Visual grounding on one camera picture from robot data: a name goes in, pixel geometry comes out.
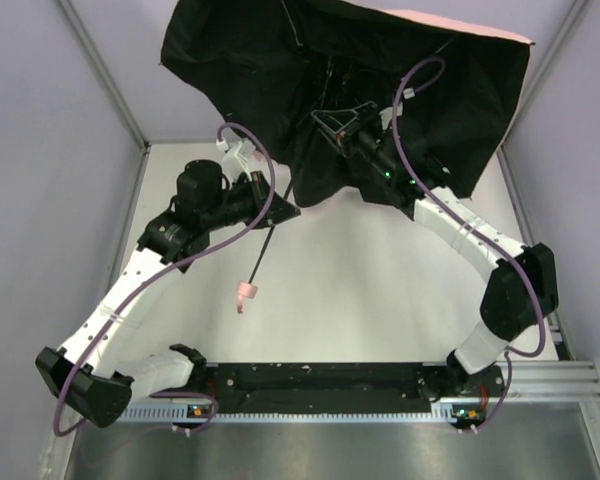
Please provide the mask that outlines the pink and black folding umbrella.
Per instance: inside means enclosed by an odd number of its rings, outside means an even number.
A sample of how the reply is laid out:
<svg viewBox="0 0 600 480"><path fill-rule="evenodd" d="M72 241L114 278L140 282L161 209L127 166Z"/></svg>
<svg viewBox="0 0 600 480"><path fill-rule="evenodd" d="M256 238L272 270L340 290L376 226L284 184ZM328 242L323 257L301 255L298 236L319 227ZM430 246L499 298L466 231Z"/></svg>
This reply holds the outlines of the pink and black folding umbrella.
<svg viewBox="0 0 600 480"><path fill-rule="evenodd" d="M389 126L401 162L470 196L516 113L530 49L507 32L345 1L181 1L161 62L289 168L282 197L302 210L359 191L312 111L373 101L396 113L405 88L416 96Z"/></svg>

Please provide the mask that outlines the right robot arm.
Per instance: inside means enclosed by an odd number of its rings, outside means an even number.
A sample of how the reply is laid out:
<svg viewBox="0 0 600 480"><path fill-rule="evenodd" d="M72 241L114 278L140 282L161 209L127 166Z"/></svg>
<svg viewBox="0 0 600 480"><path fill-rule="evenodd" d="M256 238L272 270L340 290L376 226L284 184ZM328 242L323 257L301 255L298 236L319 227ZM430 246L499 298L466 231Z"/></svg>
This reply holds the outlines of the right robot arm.
<svg viewBox="0 0 600 480"><path fill-rule="evenodd" d="M364 201L390 205L428 229L464 258L486 284L480 321L447 356L447 381L462 390L531 327L538 345L548 341L546 318L558 306L555 257L542 243L525 245L492 227L447 188L443 178L412 177L372 101L343 110L314 110L311 117L351 169Z"/></svg>

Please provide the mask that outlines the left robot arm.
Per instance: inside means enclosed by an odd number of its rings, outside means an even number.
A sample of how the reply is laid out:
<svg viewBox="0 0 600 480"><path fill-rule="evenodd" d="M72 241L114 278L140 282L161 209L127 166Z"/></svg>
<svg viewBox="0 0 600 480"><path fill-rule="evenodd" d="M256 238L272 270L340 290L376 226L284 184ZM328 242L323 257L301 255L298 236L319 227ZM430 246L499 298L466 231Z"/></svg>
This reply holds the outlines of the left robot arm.
<svg viewBox="0 0 600 480"><path fill-rule="evenodd" d="M99 428L112 425L134 401L190 382L205 358L175 344L144 359L124 361L125 347L160 296L191 263L218 251L212 232L242 223L247 231L299 216L260 171L228 180L211 160L189 162L168 208L151 220L120 277L83 325L60 347L35 360L60 408L70 407Z"/></svg>

